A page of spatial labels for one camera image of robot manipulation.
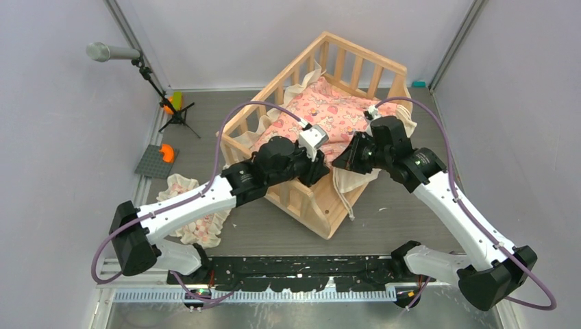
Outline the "pink printed cushion with ties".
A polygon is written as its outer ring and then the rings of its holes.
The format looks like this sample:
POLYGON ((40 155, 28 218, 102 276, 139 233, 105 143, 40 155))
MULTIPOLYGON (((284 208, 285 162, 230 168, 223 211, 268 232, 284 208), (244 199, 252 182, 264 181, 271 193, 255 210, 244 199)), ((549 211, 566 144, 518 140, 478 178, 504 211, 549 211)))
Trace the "pink printed cushion with ties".
MULTIPOLYGON (((344 152, 357 131, 367 128, 364 111, 376 103, 376 100, 353 96, 331 85, 321 75, 319 65, 305 76, 302 83, 290 86, 284 92, 284 108, 312 125, 319 125, 327 134, 328 141, 320 150, 325 154, 326 165, 331 168, 335 194, 346 207, 350 219, 355 218, 354 203, 347 201, 347 193, 376 180, 379 171, 353 173, 335 169, 331 162, 344 152)), ((300 126, 295 119, 285 112, 272 109, 259 118, 257 130, 245 132, 234 140, 256 151, 273 136, 296 141, 299 131, 300 126)))

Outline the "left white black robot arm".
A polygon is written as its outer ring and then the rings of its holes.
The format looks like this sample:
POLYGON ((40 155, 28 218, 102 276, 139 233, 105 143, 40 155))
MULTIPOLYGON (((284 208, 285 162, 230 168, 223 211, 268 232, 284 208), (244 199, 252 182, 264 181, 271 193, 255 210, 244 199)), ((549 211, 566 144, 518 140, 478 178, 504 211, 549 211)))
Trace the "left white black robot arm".
POLYGON ((297 141, 274 136, 252 157, 231 164, 211 182, 177 197, 137 209, 131 201, 116 208, 110 236, 124 276, 157 267, 201 284, 210 275, 200 247, 165 241, 171 232, 197 219, 264 197, 270 187, 298 179, 312 185, 329 173, 320 147, 326 134, 314 129, 297 141))

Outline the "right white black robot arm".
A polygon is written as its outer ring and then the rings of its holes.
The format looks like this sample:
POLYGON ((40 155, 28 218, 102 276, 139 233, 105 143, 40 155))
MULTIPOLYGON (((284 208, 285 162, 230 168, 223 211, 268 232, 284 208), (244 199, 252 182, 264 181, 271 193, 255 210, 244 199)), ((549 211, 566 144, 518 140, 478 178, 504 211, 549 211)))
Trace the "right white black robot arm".
POLYGON ((459 205, 464 195, 449 183, 447 167, 432 150, 414 148, 404 124, 395 117, 381 117, 366 132, 356 132, 332 164, 355 173, 385 170, 427 205, 463 248, 463 255, 452 255, 417 241, 403 244, 391 254, 391 272, 400 281, 416 274, 435 278, 458 287, 470 304, 488 311, 528 277, 515 261, 532 269, 538 260, 531 247, 517 247, 470 201, 459 205))

